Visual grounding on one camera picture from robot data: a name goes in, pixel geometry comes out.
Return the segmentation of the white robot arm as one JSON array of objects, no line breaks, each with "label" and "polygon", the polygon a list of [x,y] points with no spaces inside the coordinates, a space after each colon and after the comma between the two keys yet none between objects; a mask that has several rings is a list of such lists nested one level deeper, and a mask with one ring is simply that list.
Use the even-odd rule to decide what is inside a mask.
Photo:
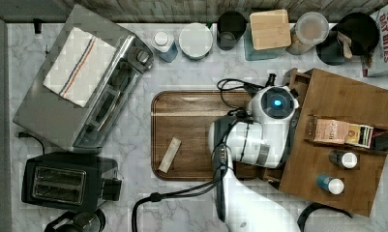
[{"label": "white robot arm", "polygon": [[286,86],[269,86],[257,92],[246,117],[223,116],[209,129],[219,219],[229,232],[300,232],[296,219],[279,203],[245,186],[233,163],[276,168],[283,162],[290,122],[299,107]]}]

